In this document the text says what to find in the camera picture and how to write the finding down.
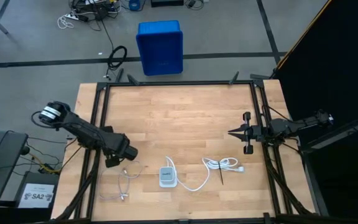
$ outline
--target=white cable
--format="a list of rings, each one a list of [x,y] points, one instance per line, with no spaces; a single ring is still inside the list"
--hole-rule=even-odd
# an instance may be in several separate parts
[[[238,167],[238,168],[236,168],[236,169],[232,169],[232,168],[231,168],[231,167],[234,167],[234,166],[236,166],[236,165],[238,164],[238,160],[235,159],[235,158],[232,158],[232,157],[224,158],[224,159],[222,159],[220,162],[217,162],[217,161],[214,161],[214,160],[212,160],[212,159],[208,159],[208,158],[203,157],[201,160],[203,161],[203,164],[205,165],[206,170],[208,171],[208,174],[207,174],[207,176],[206,176],[206,179],[205,179],[205,181],[204,181],[198,188],[196,188],[196,189],[190,189],[190,188],[188,188],[184,183],[182,183],[182,182],[179,180],[179,178],[178,178],[178,172],[177,172],[177,169],[176,169],[175,164],[173,163],[172,159],[169,158],[168,156],[165,156],[165,157],[167,158],[167,164],[168,164],[167,166],[169,166],[169,163],[172,164],[173,171],[175,172],[175,177],[176,177],[177,181],[178,181],[180,184],[182,184],[182,186],[183,186],[184,188],[186,188],[187,190],[192,191],[192,192],[196,192],[197,190],[199,190],[199,189],[201,189],[201,188],[204,187],[204,185],[207,183],[207,181],[208,181],[208,179],[209,179],[209,174],[210,174],[210,171],[209,171],[209,170],[210,170],[210,169],[219,169],[219,163],[220,163],[220,165],[221,165],[221,170],[224,170],[224,171],[230,170],[230,171],[235,171],[235,172],[244,172],[244,167],[242,167],[242,166],[240,166],[240,167]]]
[[[127,167],[133,165],[134,163],[138,163],[141,167],[139,173],[137,175],[133,175],[133,176],[129,176],[127,174]],[[118,189],[119,189],[119,195],[118,196],[113,196],[113,197],[105,197],[102,195],[101,191],[100,191],[100,179],[102,179],[102,175],[103,173],[108,170],[105,169],[103,170],[101,173],[100,173],[100,176],[99,176],[99,180],[98,180],[98,186],[99,186],[99,197],[103,200],[112,200],[112,199],[116,199],[116,198],[121,198],[122,201],[124,201],[124,197],[128,197],[128,191],[129,191],[129,184],[131,183],[131,179],[135,179],[135,178],[138,178],[140,176],[140,174],[142,173],[143,171],[143,166],[142,164],[139,162],[139,161],[133,161],[132,163],[126,165],[124,168],[121,169],[121,171],[119,172],[119,175],[118,175],[118,180],[117,180],[117,183],[118,183]],[[122,191],[121,189],[121,183],[119,181],[120,177],[123,176],[127,179],[127,187],[125,189],[125,191]]]
[[[59,26],[59,28],[61,29],[66,29],[66,28],[74,28],[74,25],[71,22],[67,22],[66,21],[66,15],[64,16],[60,16],[57,19],[57,26]]]

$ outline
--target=black backdrop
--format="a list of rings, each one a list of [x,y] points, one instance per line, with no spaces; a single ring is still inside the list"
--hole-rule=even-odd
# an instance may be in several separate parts
[[[310,162],[329,215],[358,218],[358,132],[310,154]]]
[[[323,109],[334,117],[327,130],[300,133],[302,144],[358,118],[358,1],[333,0],[276,71],[293,119]]]

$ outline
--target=sign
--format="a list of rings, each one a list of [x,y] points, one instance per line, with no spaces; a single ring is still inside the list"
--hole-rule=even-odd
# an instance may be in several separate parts
[[[54,187],[49,184],[26,184],[19,208],[48,208]]]

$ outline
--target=white charger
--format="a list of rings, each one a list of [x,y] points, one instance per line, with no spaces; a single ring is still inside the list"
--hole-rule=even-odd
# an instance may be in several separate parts
[[[160,168],[160,187],[176,187],[178,184],[176,172],[173,167]]]

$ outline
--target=robotic arm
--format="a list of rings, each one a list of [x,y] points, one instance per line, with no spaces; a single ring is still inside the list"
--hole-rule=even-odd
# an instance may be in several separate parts
[[[64,128],[74,134],[80,145],[102,149],[106,167],[118,166],[122,159],[134,160],[137,149],[130,146],[125,134],[113,133],[112,127],[97,128],[71,112],[70,107],[58,101],[48,103],[39,114],[39,120],[50,128]]]
[[[319,110],[314,116],[301,119],[299,121],[290,121],[287,119],[273,119],[266,127],[259,125],[249,125],[250,112],[245,112],[243,115],[244,124],[240,128],[229,131],[231,136],[239,138],[241,141],[247,142],[244,146],[244,154],[253,154],[254,148],[250,144],[251,139],[255,139],[257,142],[267,142],[270,144],[278,144],[285,142],[286,138],[295,137],[298,135],[298,131],[313,126],[330,126],[333,124],[334,118]]]

